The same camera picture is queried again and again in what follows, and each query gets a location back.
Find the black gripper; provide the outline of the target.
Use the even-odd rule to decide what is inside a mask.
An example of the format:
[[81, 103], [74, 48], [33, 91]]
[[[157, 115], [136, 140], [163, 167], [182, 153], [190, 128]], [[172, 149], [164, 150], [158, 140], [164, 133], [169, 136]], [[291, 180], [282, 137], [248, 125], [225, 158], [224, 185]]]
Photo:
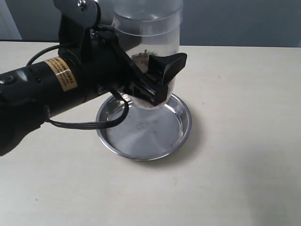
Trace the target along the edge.
[[149, 55], [143, 71], [128, 55], [141, 43], [141, 37], [130, 37], [112, 27], [86, 29], [79, 46], [80, 72], [105, 91], [114, 89], [150, 105], [161, 105], [169, 99], [168, 85], [185, 67], [187, 54]]

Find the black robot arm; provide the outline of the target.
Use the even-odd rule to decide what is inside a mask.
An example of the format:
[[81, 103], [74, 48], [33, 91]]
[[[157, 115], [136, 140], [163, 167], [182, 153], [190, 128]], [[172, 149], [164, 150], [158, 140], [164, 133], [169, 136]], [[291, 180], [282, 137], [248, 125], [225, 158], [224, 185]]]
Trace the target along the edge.
[[82, 43], [55, 46], [58, 56], [0, 76], [0, 154], [6, 155], [29, 133], [50, 123], [64, 129], [116, 127], [129, 112], [111, 121], [58, 122], [53, 117], [103, 94], [123, 101], [123, 94], [158, 106], [168, 98], [168, 86], [185, 67], [187, 55], [150, 56], [143, 72], [119, 45], [109, 26], [87, 29]]

